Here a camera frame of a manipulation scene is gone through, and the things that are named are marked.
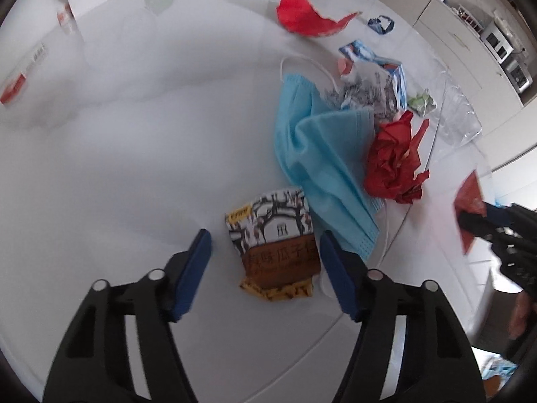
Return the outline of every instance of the chair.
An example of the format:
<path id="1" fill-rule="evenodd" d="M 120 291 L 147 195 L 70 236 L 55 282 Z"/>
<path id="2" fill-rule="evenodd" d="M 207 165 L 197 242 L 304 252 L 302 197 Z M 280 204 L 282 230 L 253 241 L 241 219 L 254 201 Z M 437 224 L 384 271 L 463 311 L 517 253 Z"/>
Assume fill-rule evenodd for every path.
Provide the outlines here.
<path id="1" fill-rule="evenodd" d="M 36 398 L 21 383 L 0 351 L 0 396 L 6 403 L 38 403 Z"/>

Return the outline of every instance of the red envelope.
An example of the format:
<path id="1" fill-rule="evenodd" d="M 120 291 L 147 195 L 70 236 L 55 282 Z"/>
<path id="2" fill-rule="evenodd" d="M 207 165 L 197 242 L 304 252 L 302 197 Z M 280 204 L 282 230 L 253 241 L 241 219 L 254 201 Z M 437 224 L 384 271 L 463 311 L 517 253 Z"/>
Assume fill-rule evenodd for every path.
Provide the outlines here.
<path id="1" fill-rule="evenodd" d="M 341 32 L 358 12 L 340 21 L 322 18 L 308 0 L 280 0 L 276 8 L 278 21 L 291 33 L 302 36 L 330 36 Z"/>
<path id="2" fill-rule="evenodd" d="M 481 188 L 479 187 L 475 170 L 466 178 L 457 192 L 454 206 L 457 219 L 462 211 L 468 212 L 469 214 L 487 216 L 487 206 L 483 202 L 483 195 L 481 194 Z M 461 232 L 462 248 L 466 255 L 474 241 L 474 235 L 461 228 L 459 230 Z"/>
<path id="3" fill-rule="evenodd" d="M 418 146 L 429 120 L 423 121 L 412 138 L 412 117 L 407 111 L 398 121 L 380 125 L 367 155 L 363 187 L 369 195 L 409 204 L 422 197 L 422 183 L 429 171 L 414 174 L 421 165 Z"/>

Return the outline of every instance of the plastic wrapper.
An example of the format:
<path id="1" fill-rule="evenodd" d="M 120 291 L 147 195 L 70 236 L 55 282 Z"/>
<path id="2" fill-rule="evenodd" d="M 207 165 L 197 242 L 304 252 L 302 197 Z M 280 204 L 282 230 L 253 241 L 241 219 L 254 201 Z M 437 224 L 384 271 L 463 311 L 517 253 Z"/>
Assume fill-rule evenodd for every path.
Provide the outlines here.
<path id="1" fill-rule="evenodd" d="M 408 107 L 420 117 L 424 117 L 436 109 L 436 102 L 434 101 L 434 98 L 432 98 L 429 90 L 426 89 L 423 94 L 418 94 L 415 97 L 409 98 Z"/>
<path id="2" fill-rule="evenodd" d="M 500 378 L 499 389 L 507 383 L 513 373 L 517 370 L 517 365 L 507 359 L 503 359 L 500 355 L 492 355 L 485 364 L 481 377 L 483 380 L 498 376 Z"/>
<path id="3" fill-rule="evenodd" d="M 327 94 L 330 106 L 367 109 L 375 115 L 377 125 L 406 110 L 406 81 L 400 62 L 375 55 L 360 41 L 340 51 L 353 65 L 341 76 L 343 87 Z"/>
<path id="4" fill-rule="evenodd" d="M 385 35 L 394 29 L 395 21 L 389 16 L 380 15 L 377 18 L 371 18 L 367 21 L 367 25 L 379 35 Z"/>
<path id="5" fill-rule="evenodd" d="M 7 106 L 21 95 L 28 77 L 46 56 L 47 49 L 45 45 L 39 43 L 19 62 L 17 67 L 0 85 L 0 104 Z"/>

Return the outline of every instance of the crumpled wrapper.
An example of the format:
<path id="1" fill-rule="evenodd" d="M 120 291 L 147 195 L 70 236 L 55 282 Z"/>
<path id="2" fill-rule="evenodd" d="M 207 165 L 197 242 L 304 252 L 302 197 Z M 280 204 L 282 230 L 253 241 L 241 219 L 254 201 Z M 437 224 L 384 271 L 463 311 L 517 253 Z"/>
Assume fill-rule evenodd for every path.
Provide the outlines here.
<path id="1" fill-rule="evenodd" d="M 407 111 L 398 121 L 380 125 L 367 155 L 363 187 L 369 195 L 407 204 L 422 197 L 422 183 L 429 171 L 414 174 L 421 165 L 418 146 L 429 120 L 423 121 L 412 138 L 412 117 Z"/>
<path id="2" fill-rule="evenodd" d="M 432 98 L 431 92 L 426 89 L 422 94 L 409 98 L 408 107 L 420 117 L 424 117 L 433 112 L 437 108 L 437 104 Z"/>
<path id="3" fill-rule="evenodd" d="M 391 84 L 391 74 L 376 63 L 345 61 L 339 90 L 327 92 L 326 102 L 335 109 L 368 110 L 375 124 L 393 120 L 398 112 L 397 99 Z"/>
<path id="4" fill-rule="evenodd" d="M 380 15 L 377 18 L 371 18 L 367 21 L 367 26 L 379 35 L 385 35 L 394 29 L 395 21 L 389 16 Z"/>

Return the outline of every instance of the person's hand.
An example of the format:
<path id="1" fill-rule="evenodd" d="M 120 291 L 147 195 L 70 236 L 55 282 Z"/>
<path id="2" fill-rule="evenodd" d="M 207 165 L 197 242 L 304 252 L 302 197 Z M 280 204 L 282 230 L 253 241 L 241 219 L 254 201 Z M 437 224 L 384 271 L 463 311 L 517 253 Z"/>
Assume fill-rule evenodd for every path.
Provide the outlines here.
<path id="1" fill-rule="evenodd" d="M 515 340 L 526 331 L 526 323 L 531 311 L 537 312 L 537 304 L 524 291 L 519 293 L 515 302 L 515 307 L 509 322 L 509 338 Z"/>

